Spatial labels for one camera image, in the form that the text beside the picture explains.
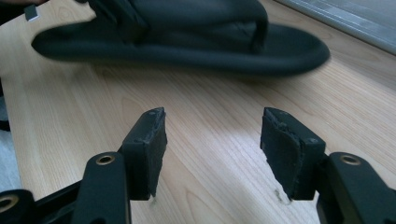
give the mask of black mechanical part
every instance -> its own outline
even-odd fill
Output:
[[[130,223],[128,199],[123,156],[96,155],[85,167],[71,223]]]
[[[396,195],[364,159],[325,155],[325,143],[288,113],[265,108],[262,145],[276,180],[294,200],[319,193],[321,223],[396,223]]]
[[[320,137],[289,113],[270,107],[264,109],[261,149],[289,198],[314,198],[312,173],[323,160],[325,147]]]
[[[147,111],[119,152],[88,161],[81,181],[36,202],[25,189],[0,193],[0,223],[131,223],[128,199],[155,196],[166,144],[164,109]]]
[[[128,133],[119,150],[127,160],[130,200],[155,197],[166,150],[165,113],[156,108],[144,113]]]

